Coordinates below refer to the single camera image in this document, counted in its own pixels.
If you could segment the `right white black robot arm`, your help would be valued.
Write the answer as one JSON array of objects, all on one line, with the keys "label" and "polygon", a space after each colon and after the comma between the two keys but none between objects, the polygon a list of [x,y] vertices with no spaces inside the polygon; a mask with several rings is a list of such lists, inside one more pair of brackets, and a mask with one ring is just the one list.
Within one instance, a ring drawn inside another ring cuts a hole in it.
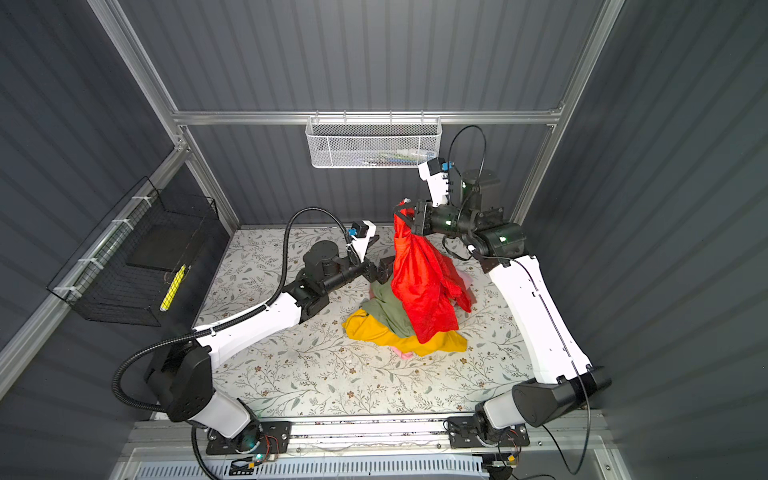
[{"label": "right white black robot arm", "polygon": [[476,421],[502,430],[526,423],[539,427],[582,406],[611,384],[607,371],[592,364],[573,339],[550,295],[522,227],[502,208],[485,208],[483,192],[496,184],[492,172],[469,171],[461,180],[458,204],[450,202],[449,164],[434,158],[419,166],[430,197],[405,202],[396,218],[413,240],[430,234],[460,240],[479,261],[509,306],[525,342],[533,378],[507,393],[482,401]]}]

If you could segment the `red cloth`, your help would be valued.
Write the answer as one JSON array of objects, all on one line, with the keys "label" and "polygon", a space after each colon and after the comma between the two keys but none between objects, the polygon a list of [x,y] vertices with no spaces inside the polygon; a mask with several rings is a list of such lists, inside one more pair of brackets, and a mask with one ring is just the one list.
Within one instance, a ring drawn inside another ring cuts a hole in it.
[{"label": "red cloth", "polygon": [[457,283],[457,269],[427,238],[396,233],[395,263],[391,280],[394,295],[411,321],[420,343],[439,332],[459,329],[456,310],[468,305]]}]

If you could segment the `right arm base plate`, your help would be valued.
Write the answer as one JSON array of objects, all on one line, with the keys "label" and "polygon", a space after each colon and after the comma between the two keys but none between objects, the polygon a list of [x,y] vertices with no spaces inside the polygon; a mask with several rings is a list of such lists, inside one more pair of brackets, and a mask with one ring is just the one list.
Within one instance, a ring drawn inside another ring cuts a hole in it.
[{"label": "right arm base plate", "polygon": [[452,449],[496,448],[521,449],[530,445],[524,424],[495,429],[477,415],[451,416],[443,421]]}]

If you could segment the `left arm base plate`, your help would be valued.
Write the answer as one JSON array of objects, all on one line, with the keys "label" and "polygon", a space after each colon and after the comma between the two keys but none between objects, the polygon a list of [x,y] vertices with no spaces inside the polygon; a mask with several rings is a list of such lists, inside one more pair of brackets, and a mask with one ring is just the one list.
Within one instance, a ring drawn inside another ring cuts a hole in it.
[{"label": "left arm base plate", "polygon": [[292,426],[288,421],[255,422],[233,439],[210,430],[205,453],[209,456],[283,454],[289,446]]}]

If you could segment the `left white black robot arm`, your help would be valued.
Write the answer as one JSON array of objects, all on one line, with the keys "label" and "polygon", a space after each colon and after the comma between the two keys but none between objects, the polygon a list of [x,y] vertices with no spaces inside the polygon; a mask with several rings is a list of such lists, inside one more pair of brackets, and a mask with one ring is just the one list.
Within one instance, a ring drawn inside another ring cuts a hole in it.
[{"label": "left white black robot arm", "polygon": [[171,421],[213,431],[228,441],[230,451],[251,453],[265,448],[268,436],[256,414],[244,402],[216,390],[214,370],[252,344],[317,315],[329,304],[333,291],[356,278],[386,282],[395,257],[355,264],[350,256],[339,255],[334,242],[323,240],[312,245],[303,261],[295,280],[283,287],[271,305],[244,311],[243,321],[227,329],[204,327],[198,339],[155,351],[145,382]]}]

